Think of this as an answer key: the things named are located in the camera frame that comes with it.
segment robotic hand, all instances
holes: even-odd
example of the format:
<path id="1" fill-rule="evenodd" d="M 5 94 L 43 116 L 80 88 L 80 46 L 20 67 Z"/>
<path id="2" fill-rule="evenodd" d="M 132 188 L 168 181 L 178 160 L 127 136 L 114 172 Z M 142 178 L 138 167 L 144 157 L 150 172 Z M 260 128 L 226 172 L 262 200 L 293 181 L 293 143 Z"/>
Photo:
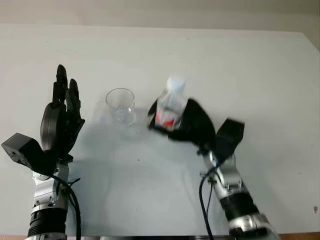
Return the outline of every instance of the robotic hand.
<path id="1" fill-rule="evenodd" d="M 157 101 L 148 112 L 148 127 L 168 136 L 173 141 L 188 141 L 199 147 L 209 169 L 199 186 L 199 198 L 206 229 L 214 239 L 202 198 L 206 178 L 213 182 L 214 191 L 228 220 L 229 233 L 235 239 L 280 239 L 266 216 L 254 204 L 235 165 L 234 152 L 244 134 L 244 123 L 228 118 L 217 134 L 201 106 L 189 99 L 182 115 L 179 129 L 167 131 L 155 125 Z"/>
<path id="2" fill-rule="evenodd" d="M 39 143 L 20 133 L 2 144 L 10 158 L 33 170 L 36 185 L 27 240 L 67 240 L 68 199 L 76 212 L 76 240 L 81 238 L 81 218 L 75 193 L 68 184 L 69 155 L 85 120 L 80 116 L 77 83 L 68 80 L 59 65 L 53 84 L 52 102 L 43 114 Z"/>

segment metal bracket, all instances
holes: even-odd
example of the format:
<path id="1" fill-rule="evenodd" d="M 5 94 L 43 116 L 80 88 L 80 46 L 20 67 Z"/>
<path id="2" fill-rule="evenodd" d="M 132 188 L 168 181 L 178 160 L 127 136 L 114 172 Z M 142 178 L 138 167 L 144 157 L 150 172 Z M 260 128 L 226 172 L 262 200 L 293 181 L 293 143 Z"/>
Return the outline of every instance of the metal bracket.
<path id="1" fill-rule="evenodd" d="M 58 163 L 55 176 L 68 181 L 69 167 L 66 164 Z M 31 213 L 42 209 L 60 208 L 68 210 L 68 198 L 64 194 L 64 188 L 59 182 L 46 175 L 33 172 L 35 192 L 33 209 Z"/>

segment white wall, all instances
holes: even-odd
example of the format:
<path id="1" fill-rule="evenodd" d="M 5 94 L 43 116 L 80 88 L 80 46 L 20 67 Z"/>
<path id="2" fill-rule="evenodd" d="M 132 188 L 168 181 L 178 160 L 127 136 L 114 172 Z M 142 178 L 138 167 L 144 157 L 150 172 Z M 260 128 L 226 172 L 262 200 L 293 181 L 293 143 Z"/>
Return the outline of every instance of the white wall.
<path id="1" fill-rule="evenodd" d="M 2 0 L 0 23 L 289 31 L 320 47 L 319 0 Z"/>

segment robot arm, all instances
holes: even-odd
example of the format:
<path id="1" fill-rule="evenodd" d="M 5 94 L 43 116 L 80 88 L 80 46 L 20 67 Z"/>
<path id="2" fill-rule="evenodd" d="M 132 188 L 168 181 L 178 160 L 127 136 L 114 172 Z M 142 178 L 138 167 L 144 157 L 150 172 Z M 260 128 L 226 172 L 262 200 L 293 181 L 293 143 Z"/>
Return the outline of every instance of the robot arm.
<path id="1" fill-rule="evenodd" d="M 80 240 L 80 210 L 68 185 L 68 163 L 73 160 L 69 151 L 84 122 L 80 116 L 77 83 L 71 79 L 68 88 L 66 69 L 59 65 L 52 102 L 46 106 L 41 122 L 42 148 L 35 139 L 20 133 L 2 144 L 14 162 L 33 170 L 35 193 L 27 240 L 67 240 L 65 222 L 69 199 L 76 212 L 76 239 Z"/>
<path id="2" fill-rule="evenodd" d="M 215 194 L 225 212 L 230 235 L 236 239 L 280 240 L 267 217 L 254 204 L 235 161 L 233 154 L 210 176 Z M 211 169 L 218 161 L 210 151 L 204 157 L 204 162 Z"/>

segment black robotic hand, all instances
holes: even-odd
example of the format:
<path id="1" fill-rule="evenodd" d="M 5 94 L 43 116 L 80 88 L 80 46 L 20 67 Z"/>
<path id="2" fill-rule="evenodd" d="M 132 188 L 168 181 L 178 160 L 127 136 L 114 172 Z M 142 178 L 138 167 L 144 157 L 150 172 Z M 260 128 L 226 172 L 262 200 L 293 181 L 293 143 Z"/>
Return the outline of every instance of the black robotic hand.
<path id="1" fill-rule="evenodd" d="M 184 109 L 180 127 L 173 131 L 155 125 L 157 101 L 151 106 L 148 117 L 151 119 L 148 127 L 174 141 L 192 142 L 199 147 L 198 154 L 206 154 L 215 148 L 216 131 L 210 117 L 202 107 L 192 98 L 189 98 Z"/>
<path id="2" fill-rule="evenodd" d="M 198 154 L 206 155 L 212 151 L 220 163 L 234 154 L 244 135 L 245 124 L 230 118 L 225 120 L 216 133 L 210 117 L 192 98 L 188 99 L 179 129 L 168 131 L 156 126 L 156 111 L 157 101 L 148 112 L 148 118 L 151 119 L 149 129 L 166 134 L 171 140 L 192 142 L 199 147 Z"/>

